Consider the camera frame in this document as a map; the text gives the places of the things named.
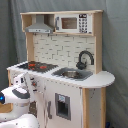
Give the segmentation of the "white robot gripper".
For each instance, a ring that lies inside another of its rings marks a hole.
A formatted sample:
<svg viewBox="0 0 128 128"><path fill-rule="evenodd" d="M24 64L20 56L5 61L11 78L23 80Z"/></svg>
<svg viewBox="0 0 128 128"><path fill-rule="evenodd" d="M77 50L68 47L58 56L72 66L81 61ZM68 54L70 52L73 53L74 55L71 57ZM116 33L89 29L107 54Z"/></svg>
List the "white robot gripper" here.
<svg viewBox="0 0 128 128"><path fill-rule="evenodd" d="M36 96L28 73L21 73L14 78L14 86L26 89L30 93L30 99L35 100Z"/></svg>

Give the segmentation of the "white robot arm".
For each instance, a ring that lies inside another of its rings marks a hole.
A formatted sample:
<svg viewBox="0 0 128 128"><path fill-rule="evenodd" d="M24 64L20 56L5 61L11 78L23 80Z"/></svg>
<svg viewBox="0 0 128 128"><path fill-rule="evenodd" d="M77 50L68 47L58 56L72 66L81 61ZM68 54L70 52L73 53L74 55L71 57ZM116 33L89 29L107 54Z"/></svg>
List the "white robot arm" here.
<svg viewBox="0 0 128 128"><path fill-rule="evenodd" d="M29 114L30 103L34 100L29 74L19 74L12 86L0 92L0 103L13 105L10 112L0 113L0 128L40 128L37 118Z"/></svg>

